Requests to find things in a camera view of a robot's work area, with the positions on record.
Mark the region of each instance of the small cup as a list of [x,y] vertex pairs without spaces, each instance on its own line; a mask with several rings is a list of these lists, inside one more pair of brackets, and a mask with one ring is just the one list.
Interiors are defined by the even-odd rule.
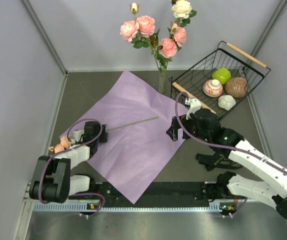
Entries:
[[236,105],[236,100],[233,98],[233,96],[224,95],[218,99],[218,106],[227,111],[232,109],[234,105]]
[[202,89],[206,95],[213,98],[219,97],[223,93],[223,85],[217,79],[206,81]]
[[247,81],[242,77],[234,77],[226,83],[224,89],[227,94],[233,96],[236,99],[243,98],[247,95],[248,92]]
[[232,74],[227,68],[222,67],[216,70],[211,77],[219,80],[219,82],[224,85],[232,78]]

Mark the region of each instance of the pink rose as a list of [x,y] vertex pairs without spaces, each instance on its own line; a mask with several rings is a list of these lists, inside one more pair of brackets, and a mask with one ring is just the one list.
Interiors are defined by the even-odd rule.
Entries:
[[132,42],[133,38],[138,33],[139,24],[135,21],[125,21],[120,28],[120,35],[122,38],[129,43]]
[[186,30],[183,27],[178,27],[173,34],[173,38],[179,47],[182,47],[187,40]]
[[178,28],[178,24],[177,23],[174,23],[171,27],[171,31],[175,32]]
[[162,49],[159,50],[159,53],[167,59],[173,57],[178,50],[175,42],[170,38],[162,39],[160,46],[162,46]]
[[155,32],[155,20],[150,16],[141,16],[137,18],[139,31],[144,38],[148,38]]
[[57,153],[60,153],[62,152],[63,150],[65,150],[65,148],[63,146],[61,146],[61,144],[57,144],[55,147],[54,147],[54,153],[57,154]]
[[60,144],[61,144],[61,146],[63,146],[65,149],[68,149],[68,148],[70,148],[70,146],[71,146],[71,144],[70,144],[70,142],[69,142],[67,136],[62,136],[62,137],[60,138]]

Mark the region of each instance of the wooden handle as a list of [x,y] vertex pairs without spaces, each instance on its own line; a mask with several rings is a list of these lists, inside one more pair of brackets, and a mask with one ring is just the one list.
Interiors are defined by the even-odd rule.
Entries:
[[244,55],[246,58],[248,58],[249,60],[253,61],[254,63],[262,66],[263,68],[267,67],[267,64],[264,64],[262,61],[259,61],[257,58],[254,58],[253,56],[249,55],[248,53],[244,52],[243,50],[239,49],[238,47],[236,47],[235,45],[232,45],[231,43],[227,42],[226,43],[227,46],[233,50],[235,50],[236,52],[240,53],[241,55]]
[[[189,98],[191,98],[191,99],[192,99],[192,98],[198,99],[198,98],[196,98],[194,95],[192,95],[190,92],[188,92],[186,89],[184,89],[182,86],[180,86],[178,83],[173,82],[172,85],[173,85],[177,90],[179,90],[180,92],[185,92],[185,93],[187,93]],[[209,109],[209,110],[212,111],[214,114],[216,113],[214,110],[212,110],[210,107],[208,107],[206,104],[204,104],[204,103],[203,103],[202,101],[200,101],[199,99],[198,99],[198,101],[201,103],[201,107],[202,107],[203,109]]]

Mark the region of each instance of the white toy object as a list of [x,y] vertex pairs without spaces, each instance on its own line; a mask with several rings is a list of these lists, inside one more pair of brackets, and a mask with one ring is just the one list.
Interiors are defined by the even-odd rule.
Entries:
[[230,95],[224,95],[218,99],[218,106],[227,111],[232,109],[234,105],[236,105],[236,100]]

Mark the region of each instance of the brown ceramic pot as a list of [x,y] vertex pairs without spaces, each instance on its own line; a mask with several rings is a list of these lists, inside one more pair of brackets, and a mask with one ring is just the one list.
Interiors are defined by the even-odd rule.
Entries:
[[246,96],[248,91],[247,81],[242,77],[231,78],[224,87],[227,94],[236,99]]

